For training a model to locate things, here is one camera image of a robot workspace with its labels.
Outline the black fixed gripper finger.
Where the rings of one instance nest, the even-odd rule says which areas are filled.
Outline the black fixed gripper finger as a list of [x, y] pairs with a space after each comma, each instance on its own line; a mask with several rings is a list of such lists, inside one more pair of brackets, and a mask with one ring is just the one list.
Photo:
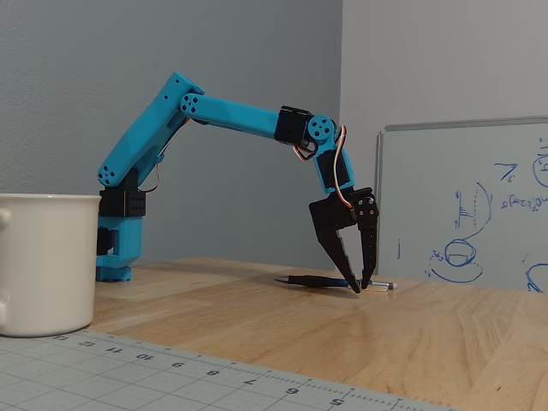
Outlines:
[[356, 293], [360, 293], [360, 285], [356, 282], [354, 273], [351, 270], [348, 256], [343, 247], [343, 241], [338, 232], [325, 231], [317, 234], [319, 244], [326, 251], [332, 262], [347, 281], [349, 287]]

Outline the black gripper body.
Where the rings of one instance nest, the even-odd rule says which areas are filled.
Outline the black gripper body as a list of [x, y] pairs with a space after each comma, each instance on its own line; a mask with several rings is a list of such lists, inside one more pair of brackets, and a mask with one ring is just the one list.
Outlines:
[[331, 232], [357, 225], [360, 231], [376, 231], [376, 199], [371, 188], [341, 190], [343, 198], [351, 204], [348, 208], [336, 192], [309, 205], [313, 225], [317, 232]]

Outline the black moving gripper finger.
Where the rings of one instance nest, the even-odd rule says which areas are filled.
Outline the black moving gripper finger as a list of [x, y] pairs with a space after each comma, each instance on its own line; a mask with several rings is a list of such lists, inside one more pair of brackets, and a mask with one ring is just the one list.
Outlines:
[[377, 265], [378, 206], [372, 194], [359, 198], [356, 205], [363, 262], [361, 288], [365, 290]]

